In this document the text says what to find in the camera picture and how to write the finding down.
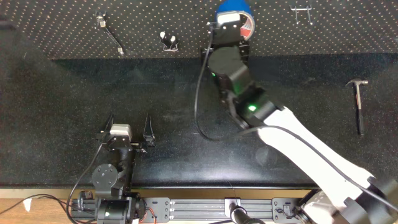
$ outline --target robotic arm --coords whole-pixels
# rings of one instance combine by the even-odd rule
[[[398,202],[397,182],[381,182],[339,156],[307,130],[293,112],[256,85],[245,64],[249,44],[239,31],[241,26],[237,12],[218,15],[218,22],[210,24],[214,41],[211,48],[202,51],[203,63],[207,63],[232,119],[244,129],[259,127],[261,140],[287,156],[322,189],[304,198],[296,208],[297,214],[303,221],[316,223],[396,221],[396,207],[386,203]]]

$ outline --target green led indicator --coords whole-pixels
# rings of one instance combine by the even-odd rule
[[[257,108],[256,108],[256,106],[254,106],[254,105],[250,105],[249,106],[249,110],[251,110],[251,111],[255,111]]]

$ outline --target wooden floor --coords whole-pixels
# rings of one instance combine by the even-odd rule
[[[303,197],[308,190],[138,190],[142,197],[168,197],[175,199],[184,198],[225,198],[237,197],[245,199],[270,199],[274,197]],[[22,198],[26,198],[34,194],[50,194],[57,198],[67,198],[70,190],[56,190],[56,189],[23,189],[23,190],[1,190],[0,189],[0,212],[13,206]],[[32,199],[29,211],[26,210],[24,204],[20,204],[12,210],[0,215],[0,223],[70,223],[65,212],[58,202],[51,199]],[[209,223],[209,222],[168,222],[173,223]]]

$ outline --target black table surface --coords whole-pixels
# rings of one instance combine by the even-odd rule
[[[142,137],[147,113],[152,116],[157,147],[136,157],[134,187],[315,186],[256,134],[223,142],[200,137],[193,122],[198,58],[49,61],[27,49],[1,45],[3,188],[71,187],[95,153],[95,133],[110,113],[117,123],[130,124],[135,138]],[[397,60],[397,54],[251,57],[249,68],[338,154],[376,177],[398,179]],[[363,137],[356,130],[354,88],[345,86],[352,78],[369,80],[361,86]],[[208,73],[199,119],[210,136],[240,130],[221,107]],[[106,161],[103,151],[95,166]],[[91,172],[82,187],[91,187],[90,179]]]

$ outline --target hammer head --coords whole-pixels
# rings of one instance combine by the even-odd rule
[[[350,83],[354,83],[354,85],[366,85],[369,83],[368,80],[361,80],[360,78],[354,78],[353,80],[349,81],[346,85],[350,84]]]

